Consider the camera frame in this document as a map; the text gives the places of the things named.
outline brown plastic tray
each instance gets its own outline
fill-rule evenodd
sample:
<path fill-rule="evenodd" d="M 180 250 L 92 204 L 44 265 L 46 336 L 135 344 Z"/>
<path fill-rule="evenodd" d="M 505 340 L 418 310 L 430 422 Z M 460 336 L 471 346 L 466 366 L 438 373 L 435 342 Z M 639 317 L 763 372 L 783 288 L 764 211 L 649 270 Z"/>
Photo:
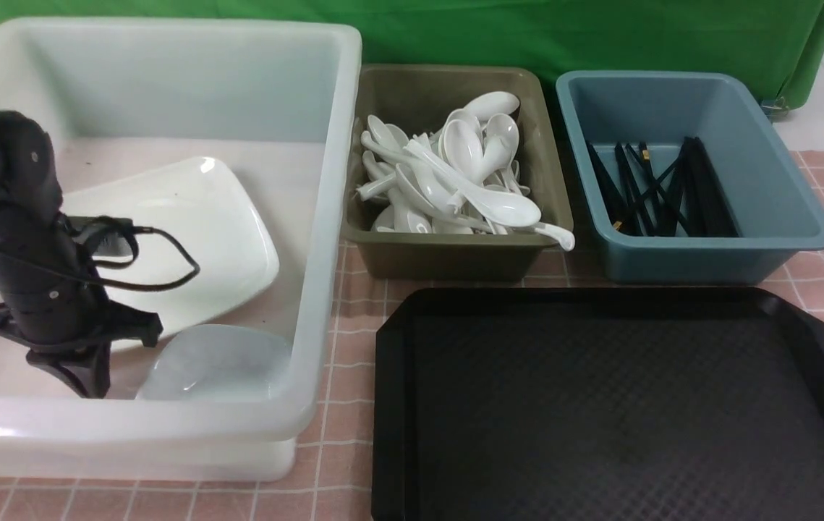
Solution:
<path fill-rule="evenodd" d="M 515 121 L 521 131 L 517 159 L 522 184 L 531 188 L 543 220 L 567 230 L 573 216 L 550 115 L 537 76 L 524 69 L 439 65 L 366 65 L 357 93 L 351 157 L 344 191 L 342 234 L 357 244 L 375 278 L 518 280 L 541 250 L 556 246 L 534 234 L 455 235 L 370 232 L 380 207 L 362 202 L 356 187 L 366 182 L 361 132 L 366 117 L 379 116 L 405 132 L 434 132 L 451 110 L 482 93 L 508 91 L 521 99 Z"/>

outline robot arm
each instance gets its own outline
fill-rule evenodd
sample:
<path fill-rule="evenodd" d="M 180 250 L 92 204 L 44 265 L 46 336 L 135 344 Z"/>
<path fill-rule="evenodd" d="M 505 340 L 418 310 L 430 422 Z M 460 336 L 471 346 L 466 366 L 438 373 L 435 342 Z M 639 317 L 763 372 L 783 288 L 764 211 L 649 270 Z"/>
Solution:
<path fill-rule="evenodd" d="M 30 365 L 78 395 L 102 398 L 111 341 L 153 347 L 161 321 L 109 300 L 91 257 L 95 246 L 75 241 L 61 202 L 47 133 L 17 112 L 0 112 L 0 336 L 28 347 Z"/>

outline white plate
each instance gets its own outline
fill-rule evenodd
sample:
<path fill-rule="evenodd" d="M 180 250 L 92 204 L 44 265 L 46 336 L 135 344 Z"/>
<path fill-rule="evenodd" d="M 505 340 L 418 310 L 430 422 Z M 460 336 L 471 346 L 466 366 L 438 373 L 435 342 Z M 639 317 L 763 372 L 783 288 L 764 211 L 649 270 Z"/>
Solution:
<path fill-rule="evenodd" d="M 64 195 L 68 215 L 128 217 L 174 235 L 201 271 L 182 287 L 160 293 L 107 288 L 112 300 L 161 317 L 163 336 L 207 322 L 266 290 L 280 261 L 267 228 L 239 180 L 215 158 L 190 158 L 130 178 Z M 140 254 L 124 270 L 100 276 L 137 284 L 161 284 L 184 276 L 190 265 L 157 235 L 138 237 Z M 138 347 L 113 343 L 113 351 Z"/>

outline large white tub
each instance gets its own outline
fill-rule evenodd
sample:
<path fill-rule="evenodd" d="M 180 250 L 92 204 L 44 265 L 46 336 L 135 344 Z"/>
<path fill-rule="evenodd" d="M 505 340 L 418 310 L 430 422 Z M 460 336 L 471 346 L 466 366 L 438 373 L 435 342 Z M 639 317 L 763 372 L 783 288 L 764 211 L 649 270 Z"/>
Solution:
<path fill-rule="evenodd" d="M 0 339 L 0 475 L 276 479 L 315 413 L 326 352 L 360 34 L 255 20 L 22 19 L 0 27 L 0 109 L 54 142 L 67 192 L 192 156 L 239 177 L 280 257 L 276 283 L 217 320 L 293 343 L 250 403 L 131 400 L 158 350 L 114 353 L 78 399 Z"/>

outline green backdrop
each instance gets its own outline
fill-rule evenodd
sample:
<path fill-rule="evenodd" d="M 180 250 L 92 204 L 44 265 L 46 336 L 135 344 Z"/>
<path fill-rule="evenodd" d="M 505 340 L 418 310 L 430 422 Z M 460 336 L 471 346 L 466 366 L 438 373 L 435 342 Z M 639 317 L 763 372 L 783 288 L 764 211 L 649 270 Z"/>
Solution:
<path fill-rule="evenodd" d="M 792 108 L 824 49 L 824 0 L 0 0 L 0 22 L 50 15 L 345 23 L 366 62 L 712 70 Z"/>

